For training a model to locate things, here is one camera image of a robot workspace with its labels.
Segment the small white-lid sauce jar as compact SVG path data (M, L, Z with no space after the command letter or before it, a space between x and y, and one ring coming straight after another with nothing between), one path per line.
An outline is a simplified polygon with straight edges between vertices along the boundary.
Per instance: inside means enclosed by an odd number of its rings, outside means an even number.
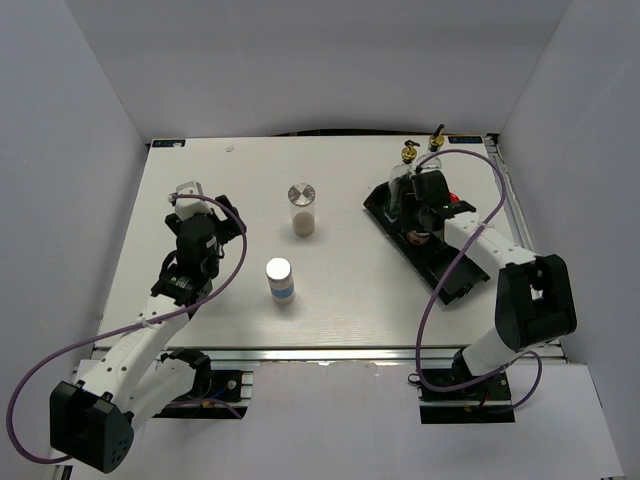
M425 245L429 241L430 237L431 235L429 233L416 232L416 231L410 231L406 234L407 241L410 244L415 246Z

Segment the clear silver-lid spice jar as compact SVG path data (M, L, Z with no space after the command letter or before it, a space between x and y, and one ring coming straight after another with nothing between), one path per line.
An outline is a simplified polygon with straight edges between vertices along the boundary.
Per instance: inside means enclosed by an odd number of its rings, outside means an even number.
M296 235L307 237L315 231L316 190L308 183L292 185L287 192L292 228Z

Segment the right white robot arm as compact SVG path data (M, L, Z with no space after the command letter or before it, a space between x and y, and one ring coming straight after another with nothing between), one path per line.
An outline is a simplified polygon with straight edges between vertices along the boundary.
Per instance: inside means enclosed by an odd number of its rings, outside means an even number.
M560 256L540 256L516 245L472 206L453 202L441 171L416 174L412 185L419 224L458 251L443 277L448 278L457 262L467 257L497 281L494 326L460 350L451 366L453 390L472 399L486 389L490 373L529 347L576 330L568 268Z

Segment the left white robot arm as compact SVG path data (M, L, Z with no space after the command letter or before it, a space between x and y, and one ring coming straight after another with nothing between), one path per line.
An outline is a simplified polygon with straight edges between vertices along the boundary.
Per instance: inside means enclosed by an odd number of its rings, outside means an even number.
M172 400L205 396L210 359L197 350L165 352L198 308L213 296L224 247L245 238L246 226L229 199L184 189L170 197L165 219L176 246L131 328L107 354L73 382L60 382L49 398L53 449L102 473L127 456L135 432Z

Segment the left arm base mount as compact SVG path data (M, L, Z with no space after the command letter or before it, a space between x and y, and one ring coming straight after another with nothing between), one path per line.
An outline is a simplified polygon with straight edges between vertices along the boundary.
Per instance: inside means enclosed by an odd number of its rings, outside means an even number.
M191 389L167 404L155 418L241 420L248 411L254 372L239 367L215 366L202 351L180 348L162 353L156 368L178 361L195 371Z

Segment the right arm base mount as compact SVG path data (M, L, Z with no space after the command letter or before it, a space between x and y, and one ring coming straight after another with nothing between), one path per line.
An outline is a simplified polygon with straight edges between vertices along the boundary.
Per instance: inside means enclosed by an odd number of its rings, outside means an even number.
M423 425L506 424L515 422L512 395L505 373L465 390L435 392L419 382L416 373L408 383L419 390Z

